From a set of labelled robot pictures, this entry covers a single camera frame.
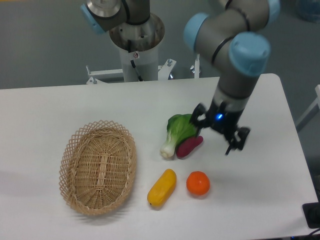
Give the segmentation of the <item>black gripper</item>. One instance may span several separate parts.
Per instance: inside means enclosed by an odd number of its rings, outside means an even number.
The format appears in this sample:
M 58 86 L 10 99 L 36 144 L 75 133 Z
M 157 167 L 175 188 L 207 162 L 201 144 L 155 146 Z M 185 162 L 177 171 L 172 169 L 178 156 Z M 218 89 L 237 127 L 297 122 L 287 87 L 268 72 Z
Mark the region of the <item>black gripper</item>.
M 234 98 L 224 93 L 216 93 L 208 110 L 202 103 L 199 103 L 189 120 L 196 129 L 196 136 L 200 134 L 202 129 L 210 127 L 224 135 L 228 142 L 226 156 L 231 150 L 242 151 L 251 129 L 239 127 L 238 122 L 248 100 L 247 97 Z

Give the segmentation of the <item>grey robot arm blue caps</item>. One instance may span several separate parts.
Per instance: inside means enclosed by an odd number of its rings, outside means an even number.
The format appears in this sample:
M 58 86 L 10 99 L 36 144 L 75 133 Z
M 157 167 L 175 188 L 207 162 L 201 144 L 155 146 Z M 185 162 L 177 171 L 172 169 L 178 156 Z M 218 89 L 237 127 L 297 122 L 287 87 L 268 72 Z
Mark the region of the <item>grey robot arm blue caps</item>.
M 198 104 L 191 122 L 198 131 L 211 128 L 222 134 L 229 151 L 242 150 L 250 133 L 238 121 L 271 52 L 257 32 L 276 20 L 280 8 L 278 0 L 229 0 L 220 15 L 197 13 L 184 28 L 186 45 L 220 72 L 209 109 Z M 120 50 L 126 82 L 159 79 L 158 58 L 150 53 L 165 28 L 148 0 L 88 0 L 80 9 L 92 29 L 109 33 Z

